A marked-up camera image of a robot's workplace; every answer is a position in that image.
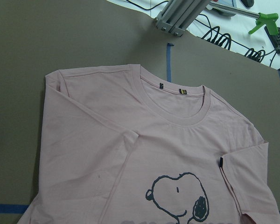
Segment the pink Snoopy t-shirt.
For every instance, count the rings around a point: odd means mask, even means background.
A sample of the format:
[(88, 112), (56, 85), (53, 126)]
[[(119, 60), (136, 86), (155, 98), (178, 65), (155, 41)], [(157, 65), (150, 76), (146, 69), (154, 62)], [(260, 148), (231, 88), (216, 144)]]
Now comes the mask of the pink Snoopy t-shirt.
[(39, 191), (19, 223), (280, 223), (268, 142), (211, 89), (137, 64), (45, 80)]

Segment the silver metal rod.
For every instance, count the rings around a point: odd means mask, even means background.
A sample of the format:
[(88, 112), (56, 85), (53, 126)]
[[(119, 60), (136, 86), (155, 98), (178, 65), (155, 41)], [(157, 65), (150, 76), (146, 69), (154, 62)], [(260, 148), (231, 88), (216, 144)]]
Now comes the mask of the silver metal rod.
[(222, 4), (215, 3), (215, 2), (210, 2), (209, 5), (214, 9), (218, 9), (223, 12), (227, 12), (227, 13), (231, 13), (231, 14), (239, 14), (239, 15), (251, 17), (254, 19), (258, 19), (260, 17), (260, 15), (258, 13), (250, 12), (248, 10), (244, 10), (244, 9), (240, 9), (240, 8), (236, 8), (236, 7), (232, 7), (232, 6), (222, 5)]

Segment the black computer mouse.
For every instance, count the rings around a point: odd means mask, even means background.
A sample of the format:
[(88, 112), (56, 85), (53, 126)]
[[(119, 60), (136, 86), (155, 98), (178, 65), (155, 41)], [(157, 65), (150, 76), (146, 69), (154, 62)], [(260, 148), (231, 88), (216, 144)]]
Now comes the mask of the black computer mouse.
[(254, 5), (254, 0), (241, 0), (246, 8), (251, 8)]

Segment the green plastic clamp tool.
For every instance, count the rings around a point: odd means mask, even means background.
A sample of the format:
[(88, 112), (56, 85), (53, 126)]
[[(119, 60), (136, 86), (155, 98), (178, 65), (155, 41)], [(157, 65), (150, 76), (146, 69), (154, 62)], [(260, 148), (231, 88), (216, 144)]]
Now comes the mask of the green plastic clamp tool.
[(277, 35), (279, 33), (276, 25), (276, 21), (278, 20), (278, 18), (279, 15), (277, 13), (273, 13), (273, 14), (258, 13), (255, 21), (256, 26), (252, 30), (250, 30), (248, 34), (252, 35), (261, 27), (266, 25), (270, 35)]

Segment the aluminium frame post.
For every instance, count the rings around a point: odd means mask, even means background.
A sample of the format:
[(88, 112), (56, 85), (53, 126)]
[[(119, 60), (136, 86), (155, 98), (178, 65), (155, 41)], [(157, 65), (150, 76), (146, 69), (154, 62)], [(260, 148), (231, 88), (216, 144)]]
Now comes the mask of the aluminium frame post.
[(170, 0), (155, 18), (158, 30), (181, 37), (211, 0)]

